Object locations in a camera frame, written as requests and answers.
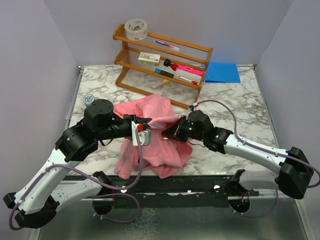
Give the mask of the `pink zip jacket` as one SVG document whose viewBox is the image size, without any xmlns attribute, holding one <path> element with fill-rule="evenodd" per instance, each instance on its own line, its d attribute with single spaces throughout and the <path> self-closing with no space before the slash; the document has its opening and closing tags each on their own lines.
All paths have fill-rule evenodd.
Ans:
<svg viewBox="0 0 320 240">
<path fill-rule="evenodd" d="M 142 147 L 144 171 L 151 170 L 164 179 L 187 166 L 193 152 L 191 145 L 174 139 L 163 139 L 162 132 L 180 119 L 174 116 L 168 98 L 152 94 L 138 100 L 119 103 L 114 107 L 114 112 L 120 117 L 136 115 L 140 118 L 151 118 L 150 144 Z"/>
</svg>

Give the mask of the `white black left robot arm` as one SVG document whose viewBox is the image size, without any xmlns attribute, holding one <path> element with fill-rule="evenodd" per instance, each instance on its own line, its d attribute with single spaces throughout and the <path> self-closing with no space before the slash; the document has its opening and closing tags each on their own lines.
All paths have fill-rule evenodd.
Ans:
<svg viewBox="0 0 320 240">
<path fill-rule="evenodd" d="M 118 116 L 113 104 L 96 99 L 84 110 L 83 119 L 67 128 L 57 140 L 51 155 L 32 180 L 20 191 L 8 193 L 3 200 L 11 209 L 9 227 L 37 229 L 49 223 L 63 207 L 85 198 L 127 196 L 126 190 L 135 186 L 144 167 L 139 157 L 139 170 L 128 186 L 116 186 L 103 172 L 90 176 L 76 166 L 98 149 L 103 140 L 128 138 L 138 152 L 151 142 L 148 124 L 151 118 L 135 114 Z"/>
</svg>

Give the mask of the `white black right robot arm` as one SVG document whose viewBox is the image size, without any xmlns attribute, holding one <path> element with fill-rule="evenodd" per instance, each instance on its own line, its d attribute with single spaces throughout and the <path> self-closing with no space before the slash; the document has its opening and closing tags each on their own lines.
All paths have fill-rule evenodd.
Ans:
<svg viewBox="0 0 320 240">
<path fill-rule="evenodd" d="M 301 149 L 269 147 L 239 137 L 231 130 L 214 126 L 201 110 L 181 117 L 162 134 L 179 142 L 188 139 L 201 141 L 210 151 L 237 156 L 265 167 L 260 171 L 238 170 L 235 180 L 229 184 L 230 191 L 236 196 L 247 190 L 270 189 L 301 200 L 314 174 Z"/>
</svg>

